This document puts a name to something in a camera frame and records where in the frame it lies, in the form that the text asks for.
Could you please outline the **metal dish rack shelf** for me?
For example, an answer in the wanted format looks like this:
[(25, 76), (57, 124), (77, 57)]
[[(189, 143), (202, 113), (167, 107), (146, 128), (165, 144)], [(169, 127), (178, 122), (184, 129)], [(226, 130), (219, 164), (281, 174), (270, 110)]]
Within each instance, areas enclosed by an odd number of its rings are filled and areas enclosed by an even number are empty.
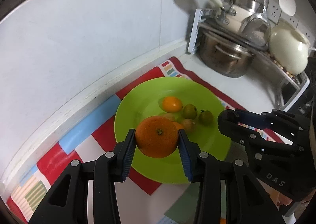
[(214, 32), (229, 41), (247, 48), (254, 54), (254, 60), (256, 60), (258, 67), (261, 67), (263, 71), (271, 71), (280, 79), (274, 92), (275, 106), (279, 110), (288, 111), (307, 89), (309, 85), (307, 74), (302, 72), (301, 74), (292, 75), (271, 54), (265, 51), (265, 47), (253, 47), (250, 42), (239, 35), (219, 26), (214, 19), (214, 14), (215, 11), (213, 9), (197, 9), (195, 11), (187, 52), (198, 54), (199, 56), (198, 49), (203, 29)]

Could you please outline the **large orange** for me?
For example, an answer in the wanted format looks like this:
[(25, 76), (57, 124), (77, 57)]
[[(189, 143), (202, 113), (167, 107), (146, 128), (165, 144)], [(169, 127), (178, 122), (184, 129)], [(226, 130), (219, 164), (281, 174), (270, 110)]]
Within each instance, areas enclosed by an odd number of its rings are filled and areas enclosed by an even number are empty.
[(178, 130), (169, 119), (151, 116), (139, 123), (135, 138), (141, 153), (151, 158), (165, 158), (176, 150)]

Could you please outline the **yellow orange citrus fruit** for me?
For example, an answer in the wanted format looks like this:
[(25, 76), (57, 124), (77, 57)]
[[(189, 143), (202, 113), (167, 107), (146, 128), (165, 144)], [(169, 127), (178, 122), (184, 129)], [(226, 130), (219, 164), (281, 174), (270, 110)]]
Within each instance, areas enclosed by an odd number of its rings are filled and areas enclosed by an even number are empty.
[(162, 109), (167, 113), (177, 113), (182, 108), (182, 102), (175, 96), (167, 96), (162, 100)]

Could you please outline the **small orange mandarin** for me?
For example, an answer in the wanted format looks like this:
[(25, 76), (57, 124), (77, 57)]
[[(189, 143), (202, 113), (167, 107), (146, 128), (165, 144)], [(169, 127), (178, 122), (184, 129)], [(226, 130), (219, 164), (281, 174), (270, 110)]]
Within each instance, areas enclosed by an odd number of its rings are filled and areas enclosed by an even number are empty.
[(172, 122), (172, 123), (177, 130), (184, 129), (184, 127), (180, 123), (178, 123), (178, 122)]

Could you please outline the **cream ceramic jar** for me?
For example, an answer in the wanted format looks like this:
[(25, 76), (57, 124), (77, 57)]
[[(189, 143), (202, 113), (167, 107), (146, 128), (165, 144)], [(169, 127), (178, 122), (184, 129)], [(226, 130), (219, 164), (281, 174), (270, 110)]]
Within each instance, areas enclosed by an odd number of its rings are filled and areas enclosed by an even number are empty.
[(301, 74), (308, 65), (308, 38), (284, 19), (271, 29), (269, 51), (282, 67), (292, 75)]

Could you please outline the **green plate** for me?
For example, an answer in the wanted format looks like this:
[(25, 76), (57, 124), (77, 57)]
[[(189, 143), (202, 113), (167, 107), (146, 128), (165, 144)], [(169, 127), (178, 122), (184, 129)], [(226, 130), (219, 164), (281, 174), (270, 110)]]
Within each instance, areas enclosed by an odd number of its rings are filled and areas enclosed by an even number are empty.
[(185, 124), (190, 141), (218, 160), (228, 155), (231, 140), (218, 130), (217, 117), (222, 102), (208, 88), (185, 78), (160, 77), (118, 92), (121, 100), (114, 120), (117, 142), (130, 129), (137, 131), (137, 148), (132, 167), (144, 177), (159, 183), (187, 183), (179, 151), (176, 148), (175, 123), (184, 120), (183, 108), (192, 104), (198, 112), (210, 111), (210, 124), (197, 118)]

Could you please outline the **black knife block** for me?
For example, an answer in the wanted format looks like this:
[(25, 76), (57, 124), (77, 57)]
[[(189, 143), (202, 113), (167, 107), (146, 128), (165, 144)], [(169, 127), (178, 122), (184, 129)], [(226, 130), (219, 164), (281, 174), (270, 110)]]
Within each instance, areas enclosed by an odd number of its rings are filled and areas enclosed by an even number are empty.
[(308, 65), (305, 69), (305, 73), (309, 78), (309, 85), (288, 112), (311, 118), (315, 96), (315, 53), (313, 53), (311, 57), (308, 57)]

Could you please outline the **pale yellow fruit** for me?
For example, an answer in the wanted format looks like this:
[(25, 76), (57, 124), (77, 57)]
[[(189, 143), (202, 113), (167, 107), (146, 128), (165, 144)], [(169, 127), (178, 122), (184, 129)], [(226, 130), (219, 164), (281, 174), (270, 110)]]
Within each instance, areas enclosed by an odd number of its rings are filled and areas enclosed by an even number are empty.
[(190, 118), (185, 118), (182, 120), (181, 125), (183, 126), (184, 130), (188, 133), (191, 133), (196, 128), (196, 123), (194, 120), (191, 120)]
[(170, 121), (176, 121), (176, 118), (172, 113), (159, 113), (159, 116), (165, 117)]

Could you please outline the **colourful patchwork table mat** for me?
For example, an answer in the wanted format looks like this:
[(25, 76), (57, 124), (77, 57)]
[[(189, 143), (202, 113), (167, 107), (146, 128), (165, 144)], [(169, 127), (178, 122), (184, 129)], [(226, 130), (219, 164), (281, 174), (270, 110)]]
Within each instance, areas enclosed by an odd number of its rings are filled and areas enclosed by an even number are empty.
[(7, 206), (23, 223), (231, 223), (221, 181), (237, 200), (251, 173), (217, 118), (246, 108), (170, 58), (41, 151)]

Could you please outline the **white rice paddle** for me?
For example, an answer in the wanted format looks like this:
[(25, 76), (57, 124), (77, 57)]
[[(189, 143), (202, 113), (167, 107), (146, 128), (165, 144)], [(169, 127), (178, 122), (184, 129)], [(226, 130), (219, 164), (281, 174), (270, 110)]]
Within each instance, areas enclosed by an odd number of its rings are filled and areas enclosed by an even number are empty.
[(296, 13), (296, 2), (295, 0), (278, 0), (282, 11), (288, 16), (294, 16)]

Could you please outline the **steel pot under rack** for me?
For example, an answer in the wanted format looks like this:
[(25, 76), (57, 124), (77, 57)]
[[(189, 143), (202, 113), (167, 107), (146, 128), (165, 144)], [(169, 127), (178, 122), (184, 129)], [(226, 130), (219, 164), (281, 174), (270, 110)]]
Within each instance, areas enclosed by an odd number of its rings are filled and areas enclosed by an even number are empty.
[(231, 78), (245, 75), (254, 60), (254, 54), (247, 48), (205, 29), (198, 53), (205, 65)]

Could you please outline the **green tomato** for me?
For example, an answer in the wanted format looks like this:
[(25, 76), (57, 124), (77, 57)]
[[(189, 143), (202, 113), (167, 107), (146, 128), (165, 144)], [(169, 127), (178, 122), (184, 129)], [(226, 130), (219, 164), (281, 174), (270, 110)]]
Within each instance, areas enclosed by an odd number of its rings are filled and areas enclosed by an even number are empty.
[(197, 117), (197, 114), (197, 109), (193, 104), (187, 104), (183, 108), (183, 118), (189, 118), (191, 120), (194, 120)]
[(199, 122), (204, 126), (209, 126), (212, 124), (213, 114), (209, 110), (201, 110), (199, 115)]

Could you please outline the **metal spatula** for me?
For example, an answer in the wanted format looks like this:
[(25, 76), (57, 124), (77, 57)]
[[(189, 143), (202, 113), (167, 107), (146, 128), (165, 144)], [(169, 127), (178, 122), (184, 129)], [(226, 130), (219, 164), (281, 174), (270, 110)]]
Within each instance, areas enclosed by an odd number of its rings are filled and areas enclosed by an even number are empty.
[(263, 0), (262, 12), (256, 12), (242, 21), (240, 32), (248, 41), (264, 47), (271, 34), (271, 26), (267, 16), (267, 0)]

